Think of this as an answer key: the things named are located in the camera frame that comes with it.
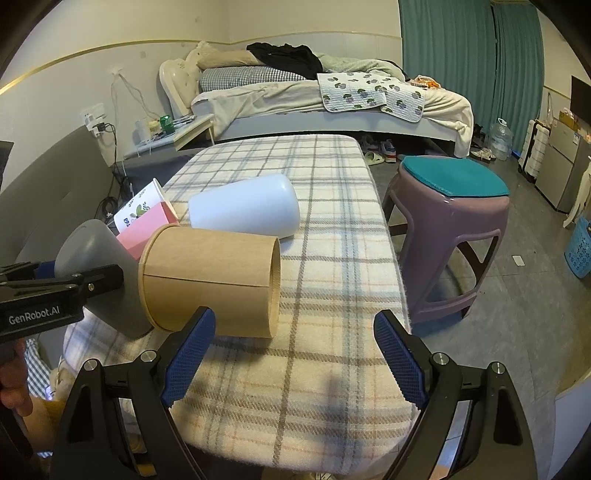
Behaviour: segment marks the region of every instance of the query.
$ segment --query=sneaker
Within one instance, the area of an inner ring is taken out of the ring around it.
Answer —
[[[376,142],[370,134],[365,134],[361,136],[361,150],[363,153],[366,152],[378,152],[379,151],[379,144]]]
[[[396,163],[396,147],[392,144],[392,140],[380,142],[379,150],[386,163]]]

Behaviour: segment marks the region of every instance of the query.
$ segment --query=cardboard tube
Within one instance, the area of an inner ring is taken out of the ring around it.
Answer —
[[[277,237],[165,225],[139,261],[148,320],[177,332],[199,306],[216,315],[216,335],[273,338],[281,259]]]

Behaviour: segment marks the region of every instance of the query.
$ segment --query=checkered fabric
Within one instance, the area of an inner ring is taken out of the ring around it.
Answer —
[[[252,83],[297,82],[305,79],[297,73],[284,72],[266,66],[219,67],[204,70],[199,79],[199,86],[202,92],[211,92],[212,90],[244,87]]]
[[[273,340],[217,337],[172,415],[183,438],[229,459],[352,473],[397,448],[411,426],[372,331],[391,309],[407,324],[404,292],[376,188],[355,140],[289,135],[199,152],[164,187],[183,225],[196,193],[283,173],[301,225],[281,241],[281,303]],[[161,332],[128,341],[92,315],[70,326],[64,357],[131,361]]]
[[[49,387],[49,367],[39,357],[39,343],[34,338],[26,341],[25,363],[27,364],[27,384],[31,395],[47,398],[46,389]]]

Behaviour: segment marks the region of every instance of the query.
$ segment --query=gray headboard panel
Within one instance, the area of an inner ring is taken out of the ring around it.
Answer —
[[[0,265],[54,260],[74,228],[94,217],[111,179],[86,127],[62,138],[0,193]]]

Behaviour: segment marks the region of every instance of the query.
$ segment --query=human hand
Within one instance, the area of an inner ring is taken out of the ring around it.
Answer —
[[[26,417],[33,411],[27,386],[25,348],[25,340],[18,340],[14,345],[15,358],[0,366],[0,403],[6,408],[16,409],[21,417]]]

